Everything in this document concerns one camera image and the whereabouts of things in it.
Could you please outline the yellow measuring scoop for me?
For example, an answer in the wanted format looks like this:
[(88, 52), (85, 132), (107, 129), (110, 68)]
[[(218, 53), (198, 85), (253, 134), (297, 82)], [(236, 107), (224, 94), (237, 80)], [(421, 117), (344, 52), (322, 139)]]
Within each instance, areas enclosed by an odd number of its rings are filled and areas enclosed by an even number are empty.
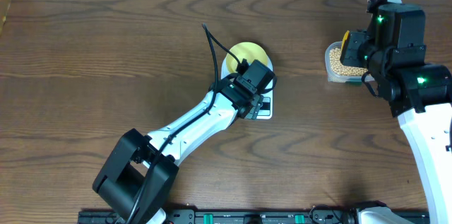
[(343, 36), (343, 40), (342, 40), (342, 44), (341, 44), (342, 52), (344, 52), (347, 49), (347, 46), (349, 45), (349, 42), (350, 42), (350, 36), (351, 36), (351, 33), (349, 30), (347, 30)]

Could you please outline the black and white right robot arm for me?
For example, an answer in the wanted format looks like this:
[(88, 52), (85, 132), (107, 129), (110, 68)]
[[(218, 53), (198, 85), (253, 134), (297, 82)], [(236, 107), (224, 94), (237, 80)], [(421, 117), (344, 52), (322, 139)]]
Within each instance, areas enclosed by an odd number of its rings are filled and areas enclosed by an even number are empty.
[(425, 13), (414, 4), (369, 6), (366, 30), (348, 32), (340, 61), (362, 67), (389, 104), (415, 157), (431, 223), (451, 222), (451, 72), (425, 62)]

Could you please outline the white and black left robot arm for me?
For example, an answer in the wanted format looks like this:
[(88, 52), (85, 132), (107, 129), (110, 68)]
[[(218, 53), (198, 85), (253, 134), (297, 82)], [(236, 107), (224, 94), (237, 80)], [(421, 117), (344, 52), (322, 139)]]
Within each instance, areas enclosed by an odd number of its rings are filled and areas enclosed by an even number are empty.
[(161, 129), (123, 134), (93, 182), (126, 223), (163, 223), (163, 205), (179, 166), (212, 135), (237, 119), (255, 119), (270, 85), (231, 75), (214, 83), (193, 109)]

